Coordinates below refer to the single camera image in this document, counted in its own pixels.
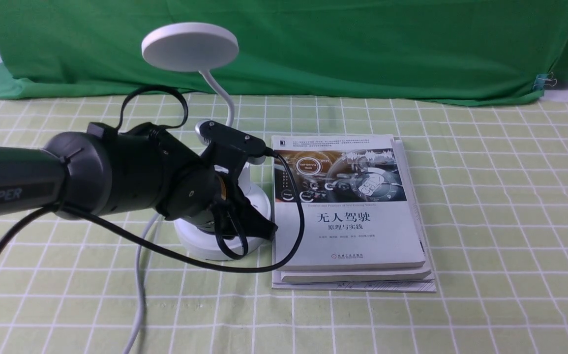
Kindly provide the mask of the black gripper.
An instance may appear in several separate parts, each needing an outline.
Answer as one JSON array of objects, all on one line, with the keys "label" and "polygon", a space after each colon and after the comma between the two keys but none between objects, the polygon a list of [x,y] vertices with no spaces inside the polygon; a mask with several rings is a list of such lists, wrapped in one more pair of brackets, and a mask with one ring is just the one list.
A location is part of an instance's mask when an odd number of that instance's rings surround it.
[{"label": "black gripper", "polygon": [[171,177],[158,204],[165,220],[185,220],[205,233],[225,233],[227,239],[243,235],[274,240],[278,226],[271,220],[268,196],[244,195],[239,187],[242,170],[205,163],[165,129],[159,130],[158,141]]}]

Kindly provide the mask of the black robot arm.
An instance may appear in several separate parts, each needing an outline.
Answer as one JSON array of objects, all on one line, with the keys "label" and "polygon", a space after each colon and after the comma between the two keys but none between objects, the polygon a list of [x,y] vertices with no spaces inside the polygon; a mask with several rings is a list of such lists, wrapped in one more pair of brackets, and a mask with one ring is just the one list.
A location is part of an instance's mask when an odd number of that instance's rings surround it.
[{"label": "black robot arm", "polygon": [[103,123],[57,134],[44,148],[0,147],[0,215],[55,206],[97,216],[153,209],[208,235],[272,240],[277,225],[241,190],[246,163],[273,155],[261,139],[212,120],[196,125],[201,154],[162,125],[120,134]]}]

